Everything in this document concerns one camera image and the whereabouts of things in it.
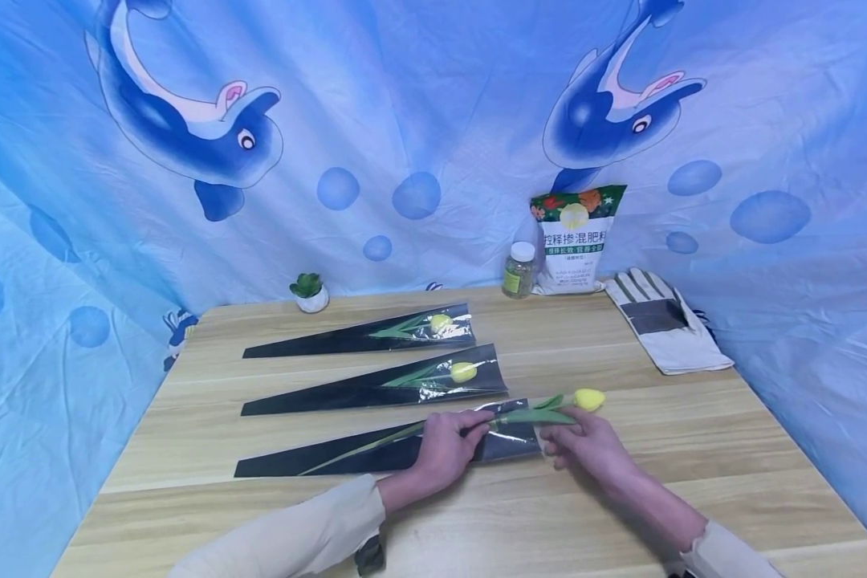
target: small potted succulent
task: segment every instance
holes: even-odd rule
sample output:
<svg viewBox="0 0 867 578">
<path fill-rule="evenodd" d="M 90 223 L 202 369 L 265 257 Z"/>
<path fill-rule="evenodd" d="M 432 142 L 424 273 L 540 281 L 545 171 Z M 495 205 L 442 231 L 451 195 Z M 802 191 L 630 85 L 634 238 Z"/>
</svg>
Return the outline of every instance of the small potted succulent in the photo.
<svg viewBox="0 0 867 578">
<path fill-rule="evenodd" d="M 295 283 L 289 285 L 289 291 L 295 295 L 299 309 L 307 314 L 316 314 L 328 306 L 328 289 L 317 273 L 302 273 Z"/>
</svg>

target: tabletop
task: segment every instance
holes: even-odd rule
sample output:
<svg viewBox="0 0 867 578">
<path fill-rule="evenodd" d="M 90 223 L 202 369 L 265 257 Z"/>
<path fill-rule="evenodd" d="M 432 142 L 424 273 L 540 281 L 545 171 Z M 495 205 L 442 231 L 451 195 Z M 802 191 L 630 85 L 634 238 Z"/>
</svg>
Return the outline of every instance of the tabletop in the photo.
<svg viewBox="0 0 867 578">
<path fill-rule="evenodd" d="M 513 397 L 604 390 L 599 414 L 636 461 L 787 578 L 867 577 L 867 531 L 735 370 L 665 377 L 606 294 L 512 300 L 496 287 L 333 299 L 317 315 L 290 302 L 208 311 L 52 575 L 166 576 L 203 543 L 346 479 L 234 479 L 240 458 L 480 403 L 240 416 L 246 401 L 444 352 L 243 359 L 245 348 L 452 303 L 469 304 Z M 383 577 L 662 578 L 666 555 L 629 513 L 541 456 L 476 465 L 384 532 Z M 348 560 L 326 576 L 356 569 Z"/>
</svg>

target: beige sleeve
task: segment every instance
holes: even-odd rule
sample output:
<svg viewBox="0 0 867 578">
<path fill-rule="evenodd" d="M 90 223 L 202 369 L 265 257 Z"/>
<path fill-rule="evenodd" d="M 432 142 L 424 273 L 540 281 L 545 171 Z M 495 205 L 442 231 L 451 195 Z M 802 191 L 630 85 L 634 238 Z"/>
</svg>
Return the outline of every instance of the beige sleeve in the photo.
<svg viewBox="0 0 867 578">
<path fill-rule="evenodd" d="M 703 535 L 682 558 L 697 578 L 782 578 L 747 543 L 715 522 L 706 525 Z"/>
<path fill-rule="evenodd" d="M 296 578 L 352 556 L 385 521 L 372 475 L 273 511 L 179 561 L 169 578 Z"/>
</svg>

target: cloth backdrop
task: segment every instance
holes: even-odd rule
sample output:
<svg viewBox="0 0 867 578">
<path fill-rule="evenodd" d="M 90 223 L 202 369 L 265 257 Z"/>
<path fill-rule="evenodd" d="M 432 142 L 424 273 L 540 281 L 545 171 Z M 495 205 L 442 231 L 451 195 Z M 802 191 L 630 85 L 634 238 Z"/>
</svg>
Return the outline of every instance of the cloth backdrop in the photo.
<svg viewBox="0 0 867 578">
<path fill-rule="evenodd" d="M 867 1 L 0 2 L 0 576 L 208 308 L 494 285 L 603 184 L 867 525 Z"/>
</svg>

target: glove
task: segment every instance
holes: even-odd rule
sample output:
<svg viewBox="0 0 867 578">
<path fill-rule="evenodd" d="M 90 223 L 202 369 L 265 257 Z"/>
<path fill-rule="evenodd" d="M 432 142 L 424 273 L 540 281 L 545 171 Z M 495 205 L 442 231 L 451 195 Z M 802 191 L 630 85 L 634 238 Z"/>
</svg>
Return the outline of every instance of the glove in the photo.
<svg viewBox="0 0 867 578">
<path fill-rule="evenodd" d="M 654 273 L 632 268 L 605 284 L 606 292 L 666 376 L 718 371 L 734 365 L 681 297 Z"/>
</svg>

